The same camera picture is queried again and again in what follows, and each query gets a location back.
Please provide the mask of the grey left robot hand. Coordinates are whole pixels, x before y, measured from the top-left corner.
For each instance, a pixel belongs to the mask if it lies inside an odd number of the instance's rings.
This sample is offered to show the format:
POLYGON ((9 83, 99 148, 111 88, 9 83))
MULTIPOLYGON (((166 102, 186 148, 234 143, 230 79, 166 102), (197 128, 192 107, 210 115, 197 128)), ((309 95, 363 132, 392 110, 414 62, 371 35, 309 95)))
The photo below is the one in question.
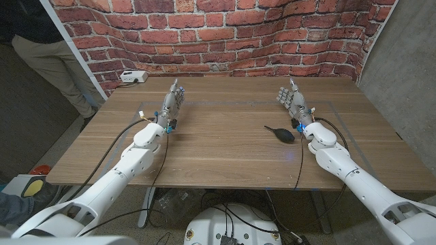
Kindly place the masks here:
POLYGON ((160 111, 156 115, 156 123, 164 128, 166 133, 176 129, 176 118, 184 102, 185 89, 178 85, 176 78, 166 94, 160 111))

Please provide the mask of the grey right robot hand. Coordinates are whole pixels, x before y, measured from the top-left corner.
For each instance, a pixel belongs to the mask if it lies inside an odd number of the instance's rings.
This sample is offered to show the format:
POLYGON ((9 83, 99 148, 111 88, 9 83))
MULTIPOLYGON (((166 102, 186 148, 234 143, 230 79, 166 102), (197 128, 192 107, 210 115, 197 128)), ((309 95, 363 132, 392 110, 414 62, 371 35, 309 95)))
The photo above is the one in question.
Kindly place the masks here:
POLYGON ((280 88, 277 101, 285 107, 291 116, 292 127, 302 133, 305 127, 313 122, 312 111, 292 78, 290 78, 290 85, 291 89, 280 88))

